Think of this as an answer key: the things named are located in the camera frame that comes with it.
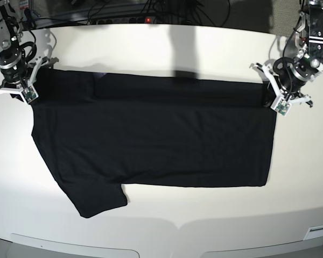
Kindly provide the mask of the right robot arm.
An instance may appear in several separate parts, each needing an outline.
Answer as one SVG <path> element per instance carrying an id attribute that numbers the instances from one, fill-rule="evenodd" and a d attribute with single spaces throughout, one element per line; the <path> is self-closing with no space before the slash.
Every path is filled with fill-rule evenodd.
<path id="1" fill-rule="evenodd" d="M 35 23 L 29 11 L 25 14 L 26 22 L 19 19 L 9 1 L 0 1 L 0 95 L 31 104 L 39 97 L 34 87 L 39 69 L 51 68 L 54 61 L 37 54 L 37 38 L 31 31 Z"/>

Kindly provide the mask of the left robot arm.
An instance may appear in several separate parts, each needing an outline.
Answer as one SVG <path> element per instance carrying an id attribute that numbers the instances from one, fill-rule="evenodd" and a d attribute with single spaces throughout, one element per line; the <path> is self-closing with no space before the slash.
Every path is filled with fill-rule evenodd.
<path id="1" fill-rule="evenodd" d="M 323 73 L 323 1 L 301 1 L 299 18 L 279 59 L 255 63 L 267 82 L 263 105 L 286 115 L 294 104 L 313 106 L 301 88 Z"/>

